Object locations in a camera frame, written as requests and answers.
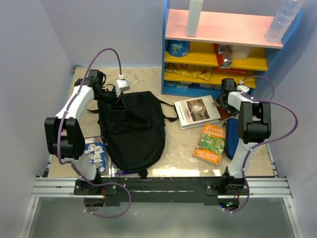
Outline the black student backpack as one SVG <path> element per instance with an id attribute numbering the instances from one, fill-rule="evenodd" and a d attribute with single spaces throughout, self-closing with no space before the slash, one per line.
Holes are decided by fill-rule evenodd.
<path id="1" fill-rule="evenodd" d="M 98 124 L 111 161 L 121 170 L 145 179 L 147 169 L 165 148 L 165 121 L 178 117 L 164 115 L 164 102 L 152 92 L 124 94 L 120 99 L 97 102 Z"/>

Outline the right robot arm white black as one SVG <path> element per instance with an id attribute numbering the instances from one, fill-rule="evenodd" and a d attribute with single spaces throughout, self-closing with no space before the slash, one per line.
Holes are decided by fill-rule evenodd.
<path id="1" fill-rule="evenodd" d="M 256 147 L 271 135 L 271 106 L 270 103 L 247 98 L 243 91 L 238 90 L 232 78 L 221 81 L 221 93 L 216 101 L 232 115 L 238 115 L 237 149 L 231 163 L 213 187 L 218 194 L 231 195 L 246 185 L 246 171 Z"/>

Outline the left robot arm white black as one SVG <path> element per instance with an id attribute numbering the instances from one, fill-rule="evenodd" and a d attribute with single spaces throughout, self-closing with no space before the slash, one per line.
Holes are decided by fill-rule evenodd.
<path id="1" fill-rule="evenodd" d="M 44 127 L 47 147 L 61 165 L 70 165 L 77 174 L 75 188 L 89 194 L 100 194 L 103 183 L 100 172 L 85 154 L 85 139 L 79 124 L 91 101 L 112 103 L 118 97 L 118 84 L 105 85 L 106 75 L 96 69 L 90 69 L 85 80 L 77 79 L 73 92 L 63 107 L 54 117 L 45 119 Z"/>

